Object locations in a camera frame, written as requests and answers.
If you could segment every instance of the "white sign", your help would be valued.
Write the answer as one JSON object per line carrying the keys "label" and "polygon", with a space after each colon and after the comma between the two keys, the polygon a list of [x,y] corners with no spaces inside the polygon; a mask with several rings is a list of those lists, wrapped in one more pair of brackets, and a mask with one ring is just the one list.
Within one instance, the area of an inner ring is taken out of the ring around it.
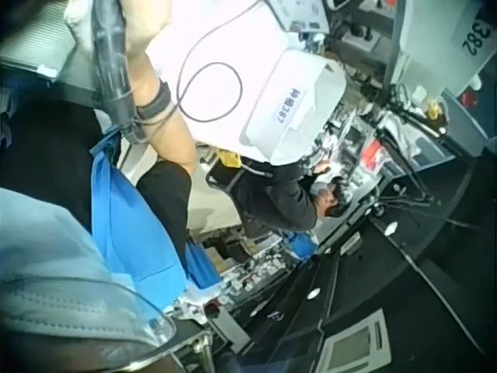
{"label": "white sign", "polygon": [[452,36],[452,43],[477,66],[497,51],[497,28],[485,21],[481,6],[480,2],[468,2]]}
{"label": "white sign", "polygon": [[294,118],[295,113],[302,103],[302,99],[305,97],[305,94],[306,91],[302,89],[290,89],[285,96],[285,100],[276,108],[273,120],[280,123],[284,127],[287,127]]}

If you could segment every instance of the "yellow tag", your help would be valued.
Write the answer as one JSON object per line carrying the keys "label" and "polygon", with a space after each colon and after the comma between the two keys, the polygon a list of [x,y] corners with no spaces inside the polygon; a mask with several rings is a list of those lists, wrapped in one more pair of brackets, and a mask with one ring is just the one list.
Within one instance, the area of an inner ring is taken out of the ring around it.
{"label": "yellow tag", "polygon": [[226,167],[234,169],[242,167],[242,158],[239,154],[224,149],[216,149],[216,154],[221,160],[221,163]]}
{"label": "yellow tag", "polygon": [[427,113],[430,120],[437,120],[438,116],[442,114],[443,111],[437,101],[429,100]]}

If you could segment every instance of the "wristwatch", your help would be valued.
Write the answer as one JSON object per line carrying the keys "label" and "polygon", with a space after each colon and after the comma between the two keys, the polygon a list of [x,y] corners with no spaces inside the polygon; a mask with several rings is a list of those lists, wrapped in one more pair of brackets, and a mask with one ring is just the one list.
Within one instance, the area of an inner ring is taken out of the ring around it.
{"label": "wristwatch", "polygon": [[171,103],[171,90],[168,83],[161,81],[157,96],[145,106],[137,106],[137,116],[140,121],[147,121],[162,113]]}

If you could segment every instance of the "black handle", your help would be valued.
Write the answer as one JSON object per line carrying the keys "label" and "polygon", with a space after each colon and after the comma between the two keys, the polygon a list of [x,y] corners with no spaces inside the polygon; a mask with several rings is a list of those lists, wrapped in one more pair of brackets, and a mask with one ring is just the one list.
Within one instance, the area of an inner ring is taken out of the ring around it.
{"label": "black handle", "polygon": [[95,0],[92,8],[94,59],[103,108],[131,143],[145,134],[137,125],[126,57],[126,24],[119,0]]}

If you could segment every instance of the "black cable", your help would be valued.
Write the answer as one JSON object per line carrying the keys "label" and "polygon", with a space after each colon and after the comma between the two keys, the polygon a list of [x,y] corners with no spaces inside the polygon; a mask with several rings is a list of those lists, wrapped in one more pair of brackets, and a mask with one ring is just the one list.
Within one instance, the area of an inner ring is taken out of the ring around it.
{"label": "black cable", "polygon": [[[227,117],[228,115],[230,115],[231,113],[233,113],[233,111],[238,107],[238,104],[240,103],[240,101],[242,100],[242,97],[243,97],[243,82],[242,82],[242,78],[240,77],[239,73],[236,71],[235,68],[233,68],[231,65],[225,63],[225,62],[210,62],[206,65],[204,65],[202,68],[200,68],[199,70],[197,70],[195,72],[195,74],[192,75],[192,77],[189,79],[189,81],[186,83],[186,86],[185,86],[185,89],[182,91],[182,93],[180,93],[180,86],[181,86],[181,80],[182,80],[182,75],[183,75],[183,72],[184,72],[184,69],[185,69],[185,66],[186,66],[186,62],[188,61],[188,58],[189,56],[193,53],[193,51],[195,50],[196,47],[198,47],[198,45],[204,40],[206,39],[208,36],[210,36],[212,33],[218,31],[220,28],[228,25],[229,23],[235,21],[236,19],[242,17],[243,15],[245,15],[246,13],[250,12],[251,10],[253,10],[257,5],[259,5],[259,3],[261,3],[262,0],[257,0],[254,4],[250,5],[246,10],[244,10],[243,12],[239,13],[238,15],[236,15],[235,17],[229,19],[228,21],[222,23],[221,25],[218,25],[218,26],[215,26],[212,30],[210,30],[209,32],[205,33],[199,40],[196,41],[196,43],[189,49],[188,53],[186,54],[186,57],[181,65],[181,68],[179,69],[179,75],[178,75],[178,83],[176,84],[176,105],[173,105],[171,111],[165,116],[165,119],[157,125],[157,128],[151,133],[150,136],[146,137],[143,141],[141,141],[141,143],[147,143],[147,142],[150,142],[150,140],[155,137],[155,135],[162,129],[162,127],[169,121],[169,119],[172,117],[172,115],[176,112],[177,109],[180,109],[182,114],[191,119],[191,120],[194,120],[198,123],[210,123],[210,122],[214,122],[216,120],[220,120],[220,119],[223,119],[225,117]],[[188,92],[188,88],[192,85],[193,81],[195,80],[195,78],[197,76],[199,76],[200,73],[202,73],[203,71],[205,71],[207,68],[209,67],[212,67],[212,66],[215,66],[215,65],[220,65],[220,66],[225,66],[226,68],[230,69],[236,76],[237,80],[238,80],[238,83],[240,84],[240,92],[238,94],[238,98],[236,100],[236,103],[233,105],[233,107],[228,110],[226,113],[218,116],[218,117],[215,117],[215,118],[211,118],[211,119],[198,119],[198,118],[195,118],[191,115],[189,115],[185,109],[182,107],[182,101],[183,99],[185,98],[185,94],[186,92]],[[124,153],[124,157],[123,157],[123,161],[121,162],[121,167],[122,165],[126,162],[128,156],[130,155],[130,151],[131,151],[131,145],[128,147],[128,149],[126,150],[126,152]]]}
{"label": "black cable", "polygon": [[409,207],[406,207],[406,206],[398,206],[397,204],[388,204],[388,203],[384,203],[383,201],[381,202],[381,204],[383,204],[384,206],[387,206],[387,207],[396,208],[396,209],[398,209],[400,211],[413,212],[413,213],[416,213],[416,214],[424,215],[424,216],[429,217],[429,218],[435,218],[435,219],[444,220],[444,221],[446,221],[448,223],[451,223],[452,225],[456,225],[458,227],[472,229],[472,230],[480,230],[481,229],[481,227],[478,226],[478,225],[463,223],[462,221],[453,220],[453,219],[450,219],[450,218],[445,218],[444,216],[441,216],[441,215],[438,215],[438,214],[432,214],[432,213],[429,213],[429,212],[420,211],[420,210],[417,210],[415,208],[409,208]]}

